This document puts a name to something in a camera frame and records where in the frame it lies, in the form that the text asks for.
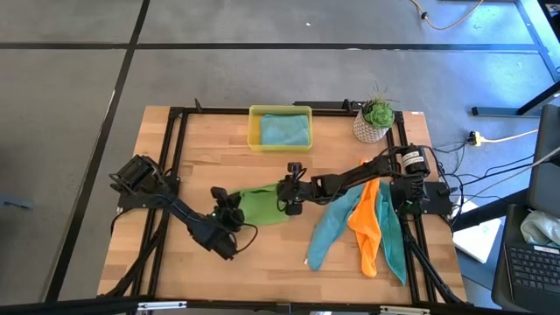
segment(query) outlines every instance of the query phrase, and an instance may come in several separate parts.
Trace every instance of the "yellow tray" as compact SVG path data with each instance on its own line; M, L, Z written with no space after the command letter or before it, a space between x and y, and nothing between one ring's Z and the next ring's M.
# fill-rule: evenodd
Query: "yellow tray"
M263 145L261 144L261 117L265 115L309 118L309 145ZM309 106L253 105L248 110L247 144L252 151L308 151L313 145L312 108Z

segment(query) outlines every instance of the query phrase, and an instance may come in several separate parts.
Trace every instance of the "potted plant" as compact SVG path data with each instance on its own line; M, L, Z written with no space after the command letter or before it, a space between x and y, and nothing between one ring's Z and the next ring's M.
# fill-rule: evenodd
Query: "potted plant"
M361 106L353 122L353 134L363 143L372 144L385 136L394 120L391 104L378 94Z

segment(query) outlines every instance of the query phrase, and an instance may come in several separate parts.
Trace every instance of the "succulent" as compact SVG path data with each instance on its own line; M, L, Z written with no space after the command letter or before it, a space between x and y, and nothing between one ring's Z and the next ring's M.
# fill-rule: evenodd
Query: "succulent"
M395 120L391 104L382 98L374 98L368 101L362 108L362 114L366 122L377 129L389 128Z

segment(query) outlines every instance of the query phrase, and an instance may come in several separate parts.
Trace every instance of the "laptop keyboard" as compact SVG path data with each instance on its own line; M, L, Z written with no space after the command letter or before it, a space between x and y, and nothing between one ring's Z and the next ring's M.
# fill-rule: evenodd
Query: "laptop keyboard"
M508 244L507 256L512 284L560 294L558 249Z

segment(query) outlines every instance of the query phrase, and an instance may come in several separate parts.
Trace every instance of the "green cloth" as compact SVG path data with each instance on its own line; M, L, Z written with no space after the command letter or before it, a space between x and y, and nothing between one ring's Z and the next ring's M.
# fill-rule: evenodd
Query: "green cloth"
M277 183L243 189L239 191L239 194L241 201L238 207L243 211L245 223L258 226L288 220L286 213L278 210Z

